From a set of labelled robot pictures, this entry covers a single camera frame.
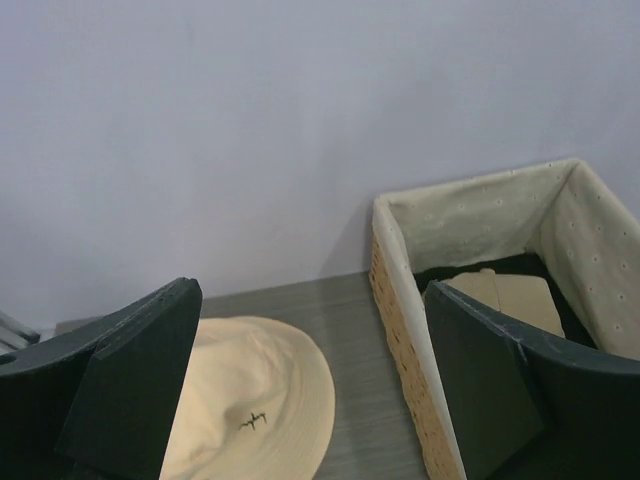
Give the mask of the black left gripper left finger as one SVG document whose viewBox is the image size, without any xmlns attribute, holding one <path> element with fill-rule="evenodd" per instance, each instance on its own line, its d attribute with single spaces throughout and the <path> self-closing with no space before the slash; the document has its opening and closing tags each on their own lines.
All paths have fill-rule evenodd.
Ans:
<svg viewBox="0 0 640 480">
<path fill-rule="evenodd" d="M 4 479 L 156 479 L 202 304 L 178 278 L 1 358 Z"/>
</svg>

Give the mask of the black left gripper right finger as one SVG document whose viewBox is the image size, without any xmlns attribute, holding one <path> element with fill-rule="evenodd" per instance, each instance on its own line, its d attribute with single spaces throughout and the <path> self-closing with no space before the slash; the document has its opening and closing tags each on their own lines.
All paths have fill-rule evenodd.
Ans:
<svg viewBox="0 0 640 480">
<path fill-rule="evenodd" d="M 441 282 L 427 325 L 469 479 L 636 479 L 639 363 L 499 313 Z"/>
</svg>

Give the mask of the tan baseball cap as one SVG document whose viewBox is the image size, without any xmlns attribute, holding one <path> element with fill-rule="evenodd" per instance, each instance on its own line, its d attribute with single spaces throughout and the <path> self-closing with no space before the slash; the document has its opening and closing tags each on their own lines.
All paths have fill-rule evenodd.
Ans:
<svg viewBox="0 0 640 480">
<path fill-rule="evenodd" d="M 458 274 L 444 283 L 498 312 L 565 337 L 550 288 L 542 277 L 499 274 L 484 268 Z"/>
</svg>

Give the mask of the beige bucket hat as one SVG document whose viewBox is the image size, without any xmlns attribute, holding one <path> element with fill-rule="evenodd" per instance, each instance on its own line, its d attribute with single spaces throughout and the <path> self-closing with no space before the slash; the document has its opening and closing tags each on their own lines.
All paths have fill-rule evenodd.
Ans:
<svg viewBox="0 0 640 480">
<path fill-rule="evenodd" d="M 308 334 L 264 317 L 203 318 L 160 476 L 311 479 L 335 409 L 328 362 Z"/>
</svg>

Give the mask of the wicker basket with liner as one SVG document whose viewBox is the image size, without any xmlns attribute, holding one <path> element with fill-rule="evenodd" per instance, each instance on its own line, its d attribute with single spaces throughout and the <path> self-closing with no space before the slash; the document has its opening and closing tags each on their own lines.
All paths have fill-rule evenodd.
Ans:
<svg viewBox="0 0 640 480">
<path fill-rule="evenodd" d="M 392 192 L 370 281 L 428 475 L 467 478 L 414 273 L 536 254 L 601 352 L 639 363 L 639 224 L 583 161 Z"/>
</svg>

